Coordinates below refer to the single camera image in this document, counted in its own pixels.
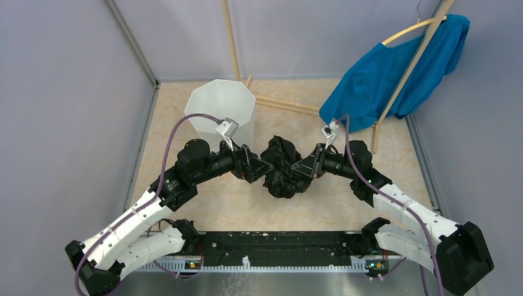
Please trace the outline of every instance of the clothes hanger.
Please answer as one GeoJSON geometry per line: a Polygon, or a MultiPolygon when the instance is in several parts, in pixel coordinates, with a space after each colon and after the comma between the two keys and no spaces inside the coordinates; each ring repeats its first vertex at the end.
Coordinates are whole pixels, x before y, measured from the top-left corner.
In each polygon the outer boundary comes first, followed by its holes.
{"type": "Polygon", "coordinates": [[[421,4],[423,0],[420,0],[418,2],[418,6],[416,7],[416,9],[418,10],[418,21],[416,22],[415,25],[413,26],[410,26],[408,27],[407,29],[405,30],[402,30],[402,31],[399,31],[398,33],[392,35],[391,37],[387,38],[385,41],[381,42],[381,44],[383,45],[388,45],[389,43],[391,43],[392,41],[398,39],[399,37],[409,33],[409,32],[412,32],[414,31],[415,29],[418,29],[418,28],[421,28],[423,26],[426,26],[426,25],[430,25],[433,21],[434,21],[434,18],[429,18],[428,20],[425,20],[423,22],[419,22],[421,20],[421,11],[419,10],[419,5],[421,4]]]}

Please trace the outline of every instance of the wooden hanger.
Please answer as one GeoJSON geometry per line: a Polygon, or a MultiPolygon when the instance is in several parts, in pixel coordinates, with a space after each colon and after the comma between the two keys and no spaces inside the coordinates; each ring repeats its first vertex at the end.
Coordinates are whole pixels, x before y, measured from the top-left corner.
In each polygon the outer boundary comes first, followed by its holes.
{"type": "Polygon", "coordinates": [[[426,25],[430,25],[433,21],[434,21],[434,18],[429,18],[426,21],[423,21],[421,23],[417,23],[417,24],[415,24],[413,26],[410,26],[407,29],[399,31],[398,33],[396,33],[396,34],[392,35],[391,37],[387,38],[387,40],[381,42],[381,44],[386,46],[389,43],[391,43],[392,41],[398,39],[399,37],[401,37],[401,36],[403,36],[403,35],[405,35],[405,34],[407,34],[409,32],[414,31],[415,29],[421,28],[421,27],[426,26],[426,25]]]}

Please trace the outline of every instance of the blue cloth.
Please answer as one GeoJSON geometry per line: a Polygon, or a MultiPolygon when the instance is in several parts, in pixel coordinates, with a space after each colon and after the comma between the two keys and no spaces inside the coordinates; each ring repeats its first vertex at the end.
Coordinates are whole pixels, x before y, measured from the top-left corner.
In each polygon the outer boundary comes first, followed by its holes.
{"type": "MultiPolygon", "coordinates": [[[[426,101],[444,75],[456,68],[470,21],[447,15],[435,32],[387,116],[403,118],[426,101]]],[[[341,79],[319,110],[327,124],[350,115],[350,131],[372,126],[381,116],[424,35],[395,47],[378,44],[341,79]]]]}

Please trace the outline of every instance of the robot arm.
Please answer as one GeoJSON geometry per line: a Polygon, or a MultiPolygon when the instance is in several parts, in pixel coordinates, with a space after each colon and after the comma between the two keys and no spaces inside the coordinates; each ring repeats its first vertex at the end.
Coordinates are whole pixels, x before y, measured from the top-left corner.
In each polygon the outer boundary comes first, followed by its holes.
{"type": "Polygon", "coordinates": [[[356,175],[345,152],[343,155],[328,149],[325,143],[317,144],[314,151],[292,169],[312,178],[325,173],[353,179],[350,188],[354,194],[370,206],[388,213],[401,221],[411,231],[405,231],[378,218],[369,223],[363,233],[377,249],[390,250],[409,258],[434,272],[427,240],[422,236],[421,225],[407,211],[414,211],[425,223],[431,243],[436,248],[443,286],[456,295],[463,295],[493,269],[492,258],[481,230],[471,222],[460,225],[446,219],[417,203],[402,192],[389,178],[372,165],[372,154],[363,141],[350,141],[350,151],[358,171],[383,193],[393,196],[404,206],[391,202],[382,194],[375,193],[356,175]]]}
{"type": "Polygon", "coordinates": [[[103,231],[83,242],[69,243],[65,251],[76,269],[86,251],[94,247],[80,269],[80,279],[90,295],[104,295],[143,264],[169,253],[191,252],[196,247],[197,231],[186,220],[177,221],[160,234],[137,239],[196,196],[198,184],[227,172],[252,183],[272,169],[272,164],[260,160],[247,146],[223,141],[220,151],[214,153],[210,152],[207,142],[193,139],[178,153],[176,164],[165,172],[162,188],[152,203],[150,201],[160,187],[159,179],[103,231]],[[139,211],[145,203],[149,205],[139,211]],[[93,246],[101,237],[104,237],[103,241],[93,246]]]}

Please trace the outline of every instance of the marble-patterned surface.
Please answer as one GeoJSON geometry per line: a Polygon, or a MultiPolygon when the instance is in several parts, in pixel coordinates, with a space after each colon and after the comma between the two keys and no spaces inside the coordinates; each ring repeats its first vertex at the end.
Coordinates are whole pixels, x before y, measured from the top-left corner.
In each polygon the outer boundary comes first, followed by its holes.
{"type": "MultiPolygon", "coordinates": [[[[254,94],[320,106],[337,85],[338,80],[253,80],[254,94]]],[[[205,82],[164,83],[156,103],[133,201],[137,200],[160,173],[165,144],[173,125],[183,111],[193,89],[205,82]]],[[[255,107],[255,140],[252,150],[261,153],[273,135],[292,141],[297,150],[308,155],[315,144],[324,140],[317,116],[305,115],[262,105],[255,107]]],[[[370,147],[372,129],[351,134],[370,147]]],[[[197,138],[187,121],[176,134],[171,146],[168,166],[174,165],[176,154],[185,143],[197,138]]],[[[344,138],[335,146],[342,151],[344,138]]],[[[430,206],[427,190],[404,120],[388,118],[382,125],[374,166],[394,183],[425,206],[430,206]]],[[[195,221],[201,231],[313,231],[357,230],[380,214],[359,201],[349,188],[349,180],[325,174],[314,180],[303,194],[292,199],[275,199],[262,187],[236,179],[232,174],[198,186],[199,194],[170,218],[195,221]]]]}

